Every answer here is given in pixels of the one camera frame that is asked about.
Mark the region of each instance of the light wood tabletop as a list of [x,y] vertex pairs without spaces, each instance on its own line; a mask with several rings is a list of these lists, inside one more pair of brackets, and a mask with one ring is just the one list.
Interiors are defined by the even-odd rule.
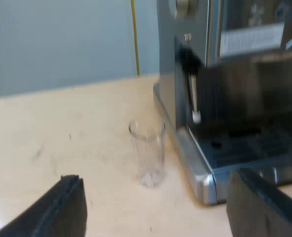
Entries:
[[[84,179],[93,237],[231,236],[226,206],[195,199],[167,138],[163,183],[137,179],[128,122],[157,114],[158,76],[0,98],[0,228],[61,175]],[[292,197],[292,185],[282,188]]]

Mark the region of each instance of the scuff mark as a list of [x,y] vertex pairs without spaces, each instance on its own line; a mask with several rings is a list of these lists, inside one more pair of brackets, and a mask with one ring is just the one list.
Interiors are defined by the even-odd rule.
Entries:
[[41,147],[39,147],[39,149],[35,152],[35,154],[32,156],[32,161],[36,161],[39,159],[39,157],[41,157],[43,151],[45,149],[44,144],[42,144]]

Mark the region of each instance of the drip tray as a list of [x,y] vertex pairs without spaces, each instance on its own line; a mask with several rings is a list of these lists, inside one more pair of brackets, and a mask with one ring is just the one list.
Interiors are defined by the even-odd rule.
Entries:
[[217,203],[226,201],[234,169],[253,169],[276,185],[292,182],[292,126],[274,125],[255,131],[242,136],[227,132],[202,138],[190,130],[213,174]]
[[191,133],[210,169],[292,158],[292,128],[272,126],[253,131],[242,136],[227,132],[213,138]]

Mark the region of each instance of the chrome base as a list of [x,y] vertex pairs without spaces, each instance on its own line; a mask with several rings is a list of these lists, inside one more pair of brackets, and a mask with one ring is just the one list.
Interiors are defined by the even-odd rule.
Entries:
[[287,159],[263,159],[256,162],[212,168],[195,134],[187,127],[174,129],[160,98],[158,83],[154,85],[154,100],[186,170],[195,196],[201,203],[216,205],[226,202],[229,176],[233,169],[251,168],[267,181],[276,185],[292,182],[292,156]]

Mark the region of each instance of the yellow cable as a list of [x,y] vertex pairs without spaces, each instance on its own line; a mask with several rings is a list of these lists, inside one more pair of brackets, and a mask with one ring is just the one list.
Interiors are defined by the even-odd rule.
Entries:
[[135,12],[135,1],[130,0],[131,4],[131,13],[132,13],[132,25],[134,28],[134,42],[135,42],[135,55],[136,55],[136,70],[137,75],[140,76],[139,68],[139,56],[138,56],[138,40],[137,40],[137,26],[136,26],[136,12]]

